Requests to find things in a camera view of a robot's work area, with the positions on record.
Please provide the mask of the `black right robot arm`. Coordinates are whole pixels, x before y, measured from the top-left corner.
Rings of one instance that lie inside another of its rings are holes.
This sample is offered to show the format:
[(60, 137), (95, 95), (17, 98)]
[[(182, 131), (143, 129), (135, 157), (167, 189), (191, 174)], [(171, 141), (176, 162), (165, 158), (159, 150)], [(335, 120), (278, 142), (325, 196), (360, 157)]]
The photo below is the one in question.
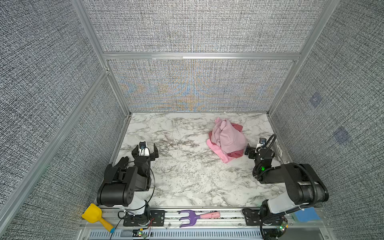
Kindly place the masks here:
[(288, 163), (273, 166), (275, 152), (266, 145), (247, 146), (245, 155), (254, 160), (252, 174), (261, 184), (284, 184), (286, 190), (264, 200), (257, 210), (243, 209), (247, 225), (259, 226), (264, 240), (279, 239), (284, 235), (288, 214), (304, 211), (329, 199), (329, 191), (309, 164)]

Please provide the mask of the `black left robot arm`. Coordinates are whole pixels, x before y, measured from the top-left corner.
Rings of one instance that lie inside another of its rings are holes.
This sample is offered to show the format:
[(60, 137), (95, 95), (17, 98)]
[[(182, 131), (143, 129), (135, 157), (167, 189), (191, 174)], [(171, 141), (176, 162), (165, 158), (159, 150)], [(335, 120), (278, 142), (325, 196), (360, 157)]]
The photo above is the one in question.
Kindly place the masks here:
[(156, 145), (151, 151), (146, 142), (139, 142), (132, 150), (132, 157), (132, 161), (122, 157), (117, 164), (106, 167), (96, 201), (99, 206), (119, 208), (124, 213), (119, 218), (125, 227), (148, 227), (154, 220), (151, 200), (143, 200), (136, 193), (156, 188), (151, 163), (159, 157), (159, 151)]

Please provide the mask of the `light pink cloth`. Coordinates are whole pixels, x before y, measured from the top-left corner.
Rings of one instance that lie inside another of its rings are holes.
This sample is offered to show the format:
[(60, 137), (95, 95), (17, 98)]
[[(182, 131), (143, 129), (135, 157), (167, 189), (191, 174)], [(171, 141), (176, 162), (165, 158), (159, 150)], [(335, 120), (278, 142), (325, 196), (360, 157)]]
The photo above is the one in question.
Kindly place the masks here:
[(212, 136), (212, 131), (209, 132), (209, 138), (206, 141), (207, 146), (222, 160), (223, 163), (227, 164), (230, 161), (243, 156), (242, 151), (236, 151), (233, 153), (225, 154), (219, 146), (212, 143), (211, 136)]

